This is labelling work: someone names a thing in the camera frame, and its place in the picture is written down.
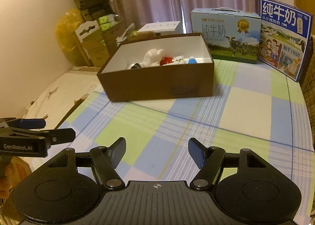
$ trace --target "blue milk box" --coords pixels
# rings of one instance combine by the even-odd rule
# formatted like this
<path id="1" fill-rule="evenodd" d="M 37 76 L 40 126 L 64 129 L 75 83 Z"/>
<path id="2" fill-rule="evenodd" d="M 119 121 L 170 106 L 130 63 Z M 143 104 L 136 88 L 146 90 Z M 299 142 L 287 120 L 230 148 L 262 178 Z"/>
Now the blue milk box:
<path id="1" fill-rule="evenodd" d="M 261 18 L 231 8 L 195 8 L 190 13 L 193 33 L 202 33 L 214 59 L 256 63 Z"/>

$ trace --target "metal pivot screw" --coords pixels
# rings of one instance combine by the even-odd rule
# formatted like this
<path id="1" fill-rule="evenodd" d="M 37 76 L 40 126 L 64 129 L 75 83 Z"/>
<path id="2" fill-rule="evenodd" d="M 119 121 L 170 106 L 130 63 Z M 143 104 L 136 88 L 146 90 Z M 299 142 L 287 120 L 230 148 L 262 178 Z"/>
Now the metal pivot screw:
<path id="1" fill-rule="evenodd" d="M 108 181 L 106 182 L 106 184 L 107 184 L 109 187 L 115 188 L 115 187 L 118 187 L 118 186 L 122 185 L 122 182 L 121 182 L 121 180 L 118 180 L 118 179 L 111 179 L 111 180 L 108 180 Z"/>
<path id="2" fill-rule="evenodd" d="M 193 181 L 193 185 L 196 187 L 205 187 L 208 185 L 208 182 L 204 179 L 197 179 Z"/>

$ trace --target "red item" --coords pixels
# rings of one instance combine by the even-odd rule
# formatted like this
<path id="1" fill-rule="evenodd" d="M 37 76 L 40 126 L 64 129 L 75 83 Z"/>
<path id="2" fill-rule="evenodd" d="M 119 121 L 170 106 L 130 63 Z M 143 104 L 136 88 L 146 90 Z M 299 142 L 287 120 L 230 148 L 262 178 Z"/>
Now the red item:
<path id="1" fill-rule="evenodd" d="M 163 57 L 160 61 L 160 65 L 164 65 L 164 64 L 168 64 L 168 63 L 172 63 L 173 58 L 172 57 Z"/>

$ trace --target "white figurine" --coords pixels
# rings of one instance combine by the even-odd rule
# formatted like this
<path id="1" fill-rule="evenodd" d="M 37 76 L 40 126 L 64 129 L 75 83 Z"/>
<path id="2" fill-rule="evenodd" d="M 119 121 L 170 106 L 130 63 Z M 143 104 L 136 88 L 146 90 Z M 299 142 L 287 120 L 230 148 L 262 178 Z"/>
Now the white figurine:
<path id="1" fill-rule="evenodd" d="M 149 50 L 142 62 L 142 67 L 155 67 L 160 65 L 160 61 L 163 57 L 164 50 L 156 50 L 156 49 L 151 49 Z"/>

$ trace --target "gold badge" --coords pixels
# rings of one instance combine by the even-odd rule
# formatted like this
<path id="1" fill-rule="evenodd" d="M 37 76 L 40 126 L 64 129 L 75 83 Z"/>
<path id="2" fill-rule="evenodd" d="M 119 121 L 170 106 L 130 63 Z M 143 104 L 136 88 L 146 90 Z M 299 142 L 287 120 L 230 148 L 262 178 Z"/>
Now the gold badge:
<path id="1" fill-rule="evenodd" d="M 239 33 L 241 33 L 242 31 L 245 32 L 245 34 L 248 33 L 248 29 L 249 29 L 249 22 L 246 19 L 241 19 L 238 21 L 237 23 L 237 27 L 238 27 L 238 31 Z"/>

